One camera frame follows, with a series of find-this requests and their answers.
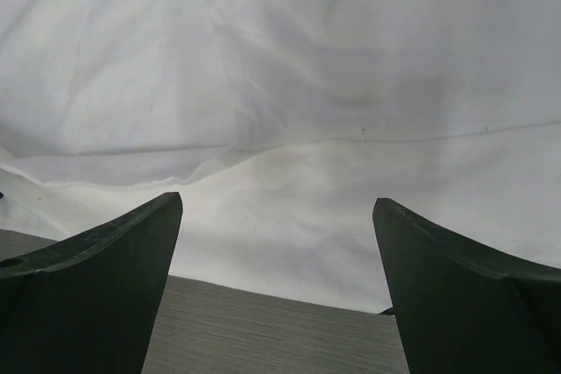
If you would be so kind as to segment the white flower print t-shirt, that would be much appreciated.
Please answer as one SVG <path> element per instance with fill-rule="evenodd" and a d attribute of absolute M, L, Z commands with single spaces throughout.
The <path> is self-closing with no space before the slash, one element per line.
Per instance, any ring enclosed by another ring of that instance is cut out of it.
<path fill-rule="evenodd" d="M 1 0 L 1 226 L 166 191 L 172 273 L 377 312 L 388 197 L 560 263 L 560 0 Z"/>

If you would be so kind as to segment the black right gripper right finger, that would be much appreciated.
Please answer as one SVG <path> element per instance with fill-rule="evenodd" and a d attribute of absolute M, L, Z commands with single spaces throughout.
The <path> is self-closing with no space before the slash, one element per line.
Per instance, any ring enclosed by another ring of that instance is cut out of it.
<path fill-rule="evenodd" d="M 560 270 L 498 251 L 388 198 L 373 226 L 412 373 L 558 373 Z"/>

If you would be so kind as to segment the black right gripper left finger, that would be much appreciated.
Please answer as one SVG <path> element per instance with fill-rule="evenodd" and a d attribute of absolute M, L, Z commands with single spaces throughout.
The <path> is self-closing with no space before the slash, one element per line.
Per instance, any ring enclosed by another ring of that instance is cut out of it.
<path fill-rule="evenodd" d="M 1 263 L 3 373 L 140 373 L 179 236 L 164 193 Z"/>

